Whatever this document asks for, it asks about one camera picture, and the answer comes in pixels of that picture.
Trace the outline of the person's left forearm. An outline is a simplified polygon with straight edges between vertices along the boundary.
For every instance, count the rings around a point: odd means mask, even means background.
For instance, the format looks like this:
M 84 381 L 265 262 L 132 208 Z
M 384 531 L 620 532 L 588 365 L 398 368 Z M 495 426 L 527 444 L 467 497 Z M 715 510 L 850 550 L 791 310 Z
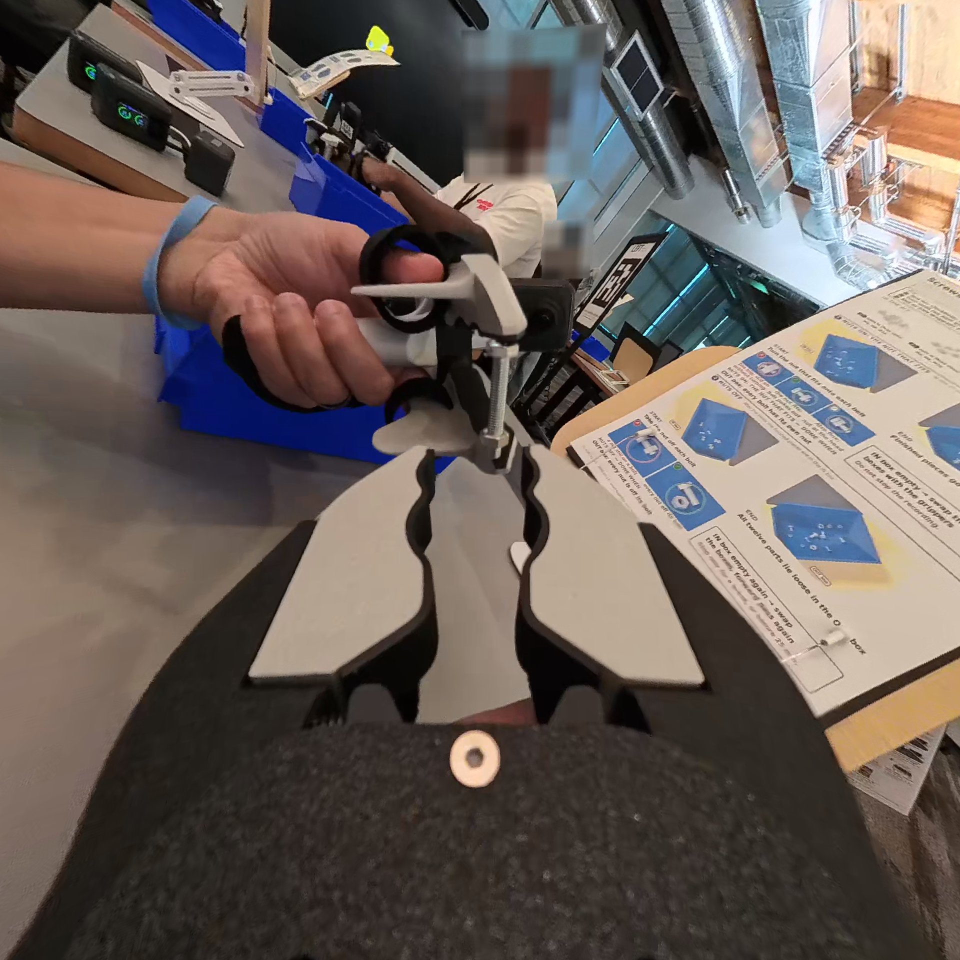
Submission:
M 144 314 L 142 277 L 180 203 L 1 164 L 1 306 Z

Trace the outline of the corrugated silver duct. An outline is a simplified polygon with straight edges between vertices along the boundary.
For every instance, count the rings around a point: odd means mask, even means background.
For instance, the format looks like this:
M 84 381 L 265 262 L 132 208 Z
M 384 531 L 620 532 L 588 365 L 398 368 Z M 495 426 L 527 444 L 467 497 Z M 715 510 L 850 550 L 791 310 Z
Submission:
M 765 229 L 782 219 L 787 177 L 752 38 L 751 4 L 664 2 L 678 48 L 744 201 Z

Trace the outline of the tall marker sign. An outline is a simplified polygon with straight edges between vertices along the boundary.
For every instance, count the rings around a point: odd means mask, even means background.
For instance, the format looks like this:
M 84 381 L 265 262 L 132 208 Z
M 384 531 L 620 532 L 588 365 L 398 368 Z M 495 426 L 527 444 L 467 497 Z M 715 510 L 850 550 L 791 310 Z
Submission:
M 585 300 L 574 311 L 573 333 L 579 337 L 593 334 L 627 294 L 628 288 L 667 236 L 667 231 L 661 231 L 630 237 L 618 257 L 591 286 Z

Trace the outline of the person's left hand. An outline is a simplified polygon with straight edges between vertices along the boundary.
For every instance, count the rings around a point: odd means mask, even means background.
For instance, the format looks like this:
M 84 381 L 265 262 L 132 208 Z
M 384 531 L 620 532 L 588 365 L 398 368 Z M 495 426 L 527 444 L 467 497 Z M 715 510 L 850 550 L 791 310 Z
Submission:
M 379 406 L 426 374 L 386 366 L 359 329 L 376 311 L 352 294 L 367 240 L 349 223 L 217 207 L 162 254 L 159 303 L 167 316 L 206 323 L 218 340 L 238 317 L 259 378 L 282 402 Z

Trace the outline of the blue plastic bin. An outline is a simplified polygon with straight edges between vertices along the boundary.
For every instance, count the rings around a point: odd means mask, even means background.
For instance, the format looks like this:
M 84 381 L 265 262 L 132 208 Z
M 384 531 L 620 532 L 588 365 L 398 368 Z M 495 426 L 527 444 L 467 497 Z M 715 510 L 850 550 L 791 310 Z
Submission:
M 155 26 L 214 70 L 246 71 L 246 48 L 230 25 L 215 21 L 189 1 L 149 1 Z
M 318 414 L 277 409 L 229 369 L 208 328 L 184 330 L 154 318 L 153 351 L 163 370 L 157 400 L 176 408 L 183 430 L 378 466 L 390 460 L 372 441 L 385 425 L 381 407 Z
M 351 224 L 368 235 L 407 223 L 401 212 L 306 145 L 297 150 L 289 200 L 294 210 Z

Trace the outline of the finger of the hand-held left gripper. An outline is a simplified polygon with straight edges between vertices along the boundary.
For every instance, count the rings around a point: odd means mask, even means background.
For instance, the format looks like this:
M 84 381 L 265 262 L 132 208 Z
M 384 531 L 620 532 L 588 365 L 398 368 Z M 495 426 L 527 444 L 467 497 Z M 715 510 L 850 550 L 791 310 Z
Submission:
M 435 306 L 447 303 L 454 319 L 463 319 L 481 335 L 506 346 L 516 345 L 527 330 L 510 278 L 486 253 L 464 254 L 442 281 L 361 284 L 352 287 L 351 294 L 376 302 L 426 299 Z
M 410 409 L 374 432 L 373 447 L 390 457 L 424 447 L 438 457 L 463 458 L 484 474 L 507 474 L 519 443 L 507 425 L 499 438 L 486 426 L 476 430 L 464 409 Z

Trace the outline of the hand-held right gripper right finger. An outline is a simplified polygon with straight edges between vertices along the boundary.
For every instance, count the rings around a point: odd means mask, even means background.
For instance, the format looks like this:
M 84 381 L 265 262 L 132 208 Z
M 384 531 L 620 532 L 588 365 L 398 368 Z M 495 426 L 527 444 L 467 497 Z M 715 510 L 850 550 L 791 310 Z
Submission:
M 602 679 L 701 688 L 705 674 L 632 511 L 543 446 L 524 449 L 523 468 L 525 624 Z

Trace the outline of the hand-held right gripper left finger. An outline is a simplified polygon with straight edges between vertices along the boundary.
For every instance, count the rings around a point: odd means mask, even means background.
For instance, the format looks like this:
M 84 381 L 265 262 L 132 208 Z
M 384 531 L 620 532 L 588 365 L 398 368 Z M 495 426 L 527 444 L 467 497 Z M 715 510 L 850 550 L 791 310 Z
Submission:
M 415 447 L 381 465 L 316 517 L 247 671 L 257 686 L 342 680 L 397 644 L 419 683 L 436 656 L 432 540 L 435 454 Z

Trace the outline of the steel hex bolt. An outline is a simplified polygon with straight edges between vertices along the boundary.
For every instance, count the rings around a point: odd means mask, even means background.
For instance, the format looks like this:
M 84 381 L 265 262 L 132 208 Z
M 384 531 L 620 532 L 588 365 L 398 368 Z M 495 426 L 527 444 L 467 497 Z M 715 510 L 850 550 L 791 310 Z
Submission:
M 486 414 L 486 426 L 499 431 L 505 424 L 508 406 L 509 384 L 511 370 L 520 355 L 516 343 L 501 342 L 489 339 L 484 348 L 484 356 L 489 360 L 489 390 Z

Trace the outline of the printed instruction sheet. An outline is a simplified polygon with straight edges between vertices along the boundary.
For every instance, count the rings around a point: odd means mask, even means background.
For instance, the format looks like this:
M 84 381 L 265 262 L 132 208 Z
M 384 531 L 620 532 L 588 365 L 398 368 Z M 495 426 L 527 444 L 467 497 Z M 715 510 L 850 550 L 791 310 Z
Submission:
M 567 448 L 832 723 L 958 660 L 959 287 L 920 270 Z
M 400 66 L 390 54 L 367 48 L 329 54 L 290 74 L 288 80 L 301 101 L 316 98 L 331 90 L 351 74 L 368 67 Z

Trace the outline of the black charger with green lights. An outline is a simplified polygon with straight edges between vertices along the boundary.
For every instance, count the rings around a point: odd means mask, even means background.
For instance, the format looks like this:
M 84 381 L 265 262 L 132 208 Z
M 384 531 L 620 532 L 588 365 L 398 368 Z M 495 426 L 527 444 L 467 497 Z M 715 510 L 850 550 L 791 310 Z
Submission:
M 158 153 L 168 148 L 173 110 L 150 88 L 102 66 L 90 93 L 90 106 L 102 126 Z
M 70 84 L 78 90 L 91 93 L 103 66 L 143 86 L 143 75 L 136 63 L 116 54 L 82 30 L 74 30 L 67 43 L 66 75 Z

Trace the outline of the black adapter box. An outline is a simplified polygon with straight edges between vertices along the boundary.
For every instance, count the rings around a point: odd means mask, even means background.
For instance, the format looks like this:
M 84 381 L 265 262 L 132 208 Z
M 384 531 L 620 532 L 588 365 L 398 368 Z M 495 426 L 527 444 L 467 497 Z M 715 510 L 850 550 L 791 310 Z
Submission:
M 234 168 L 236 153 L 229 141 L 199 129 L 183 151 L 186 180 L 213 197 L 223 196 Z

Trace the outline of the spiral silver duct pipe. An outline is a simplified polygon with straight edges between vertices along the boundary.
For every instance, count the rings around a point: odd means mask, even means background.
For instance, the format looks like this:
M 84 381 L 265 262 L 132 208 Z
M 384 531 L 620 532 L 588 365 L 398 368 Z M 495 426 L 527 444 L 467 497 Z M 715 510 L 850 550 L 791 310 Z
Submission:
M 565 22 L 604 34 L 601 90 L 639 159 L 674 200 L 693 188 L 689 161 L 665 107 L 665 84 L 639 30 L 630 30 L 614 2 L 564 2 Z

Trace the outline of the grey desk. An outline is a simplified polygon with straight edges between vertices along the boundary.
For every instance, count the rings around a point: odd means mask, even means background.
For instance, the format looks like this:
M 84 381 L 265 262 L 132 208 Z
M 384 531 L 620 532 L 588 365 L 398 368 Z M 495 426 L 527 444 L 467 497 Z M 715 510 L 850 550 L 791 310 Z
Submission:
M 371 463 L 183 430 L 153 321 L 2 310 L 2 958 L 181 640 Z

